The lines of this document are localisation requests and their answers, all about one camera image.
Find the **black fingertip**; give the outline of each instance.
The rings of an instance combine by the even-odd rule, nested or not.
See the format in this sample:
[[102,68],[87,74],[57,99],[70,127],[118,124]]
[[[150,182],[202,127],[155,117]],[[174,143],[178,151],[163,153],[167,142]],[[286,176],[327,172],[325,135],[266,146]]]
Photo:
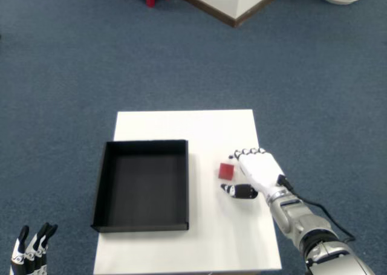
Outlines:
[[28,233],[30,232],[30,228],[25,225],[22,227],[18,240],[19,240],[19,247],[18,247],[18,252],[19,253],[24,253],[25,252],[25,240],[28,237]]
[[58,225],[57,225],[57,224],[52,225],[51,228],[47,231],[46,236],[47,236],[48,238],[52,237],[52,236],[55,234],[55,232],[56,232],[57,229],[58,229]]
[[41,229],[38,231],[38,233],[36,234],[36,242],[35,244],[33,244],[33,248],[34,250],[37,250],[39,248],[39,244],[41,242],[41,239],[42,237],[45,235],[46,231],[47,231],[47,228],[50,227],[50,224],[49,223],[45,223]]
[[44,241],[42,242],[42,247],[45,248],[48,244],[48,239],[51,238],[56,230],[58,229],[58,225],[55,224],[55,225],[51,225],[50,228],[47,230],[46,232],[46,238],[44,239]]
[[29,226],[25,225],[22,227],[20,234],[19,234],[19,237],[18,237],[20,243],[22,243],[26,240],[29,232],[30,232]]

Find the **black cable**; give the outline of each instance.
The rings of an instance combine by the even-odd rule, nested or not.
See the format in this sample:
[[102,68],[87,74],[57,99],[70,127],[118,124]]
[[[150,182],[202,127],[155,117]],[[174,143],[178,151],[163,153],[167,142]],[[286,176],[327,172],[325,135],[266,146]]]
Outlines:
[[346,230],[343,226],[341,226],[332,216],[331,214],[328,212],[328,210],[322,205],[322,204],[319,204],[318,202],[314,202],[314,201],[310,201],[309,199],[306,199],[306,198],[303,198],[302,196],[300,196],[298,193],[296,193],[293,189],[293,186],[289,183],[289,181],[286,179],[286,177],[284,175],[279,175],[278,176],[278,184],[280,186],[285,186],[292,194],[294,194],[294,196],[297,196],[300,200],[302,200],[303,202],[307,203],[307,204],[310,204],[310,205],[314,205],[315,207],[318,207],[320,208],[324,213],[325,215],[331,220],[331,222],[337,227],[339,228],[343,233],[345,233],[348,237],[345,238],[343,240],[344,243],[348,243],[348,242],[351,242],[351,241],[355,241],[356,238],[354,235],[352,235],[348,230]]

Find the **robotic arm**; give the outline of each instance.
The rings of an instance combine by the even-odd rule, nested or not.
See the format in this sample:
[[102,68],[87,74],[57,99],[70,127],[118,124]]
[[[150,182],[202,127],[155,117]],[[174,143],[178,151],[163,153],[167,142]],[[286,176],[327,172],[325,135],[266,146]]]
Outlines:
[[304,257],[305,275],[375,275],[339,240],[330,223],[293,192],[274,157],[263,149],[235,151],[249,183],[261,192],[281,232]]

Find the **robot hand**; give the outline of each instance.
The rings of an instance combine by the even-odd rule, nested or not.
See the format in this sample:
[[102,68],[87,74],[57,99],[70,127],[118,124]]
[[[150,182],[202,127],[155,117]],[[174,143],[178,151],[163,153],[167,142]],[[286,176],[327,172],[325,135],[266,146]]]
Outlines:
[[280,175],[284,175],[273,155],[262,148],[235,151],[234,157],[249,183],[268,200],[275,193],[283,190],[277,186]]
[[29,227],[25,225],[16,240],[11,257],[11,275],[46,275],[47,274],[47,243],[55,234],[57,225],[45,223],[34,235],[28,247],[25,240]]
[[[307,275],[374,275],[352,249],[339,240],[330,223],[315,215],[305,202],[321,205],[301,198],[293,191],[270,153],[261,148],[253,148],[236,150],[234,157],[239,161],[239,166],[252,187],[264,194],[281,232],[293,241],[304,257]],[[343,232],[350,234],[330,215],[327,216]]]

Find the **blue carpet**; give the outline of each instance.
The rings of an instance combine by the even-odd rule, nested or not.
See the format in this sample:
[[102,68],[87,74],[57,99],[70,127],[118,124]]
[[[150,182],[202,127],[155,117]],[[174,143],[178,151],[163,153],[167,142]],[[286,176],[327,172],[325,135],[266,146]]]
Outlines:
[[[51,274],[91,274],[117,111],[255,112],[260,144],[387,270],[387,2],[275,0],[232,29],[182,0],[0,0],[0,273],[19,229],[59,224]],[[278,232],[284,270],[301,257]]]

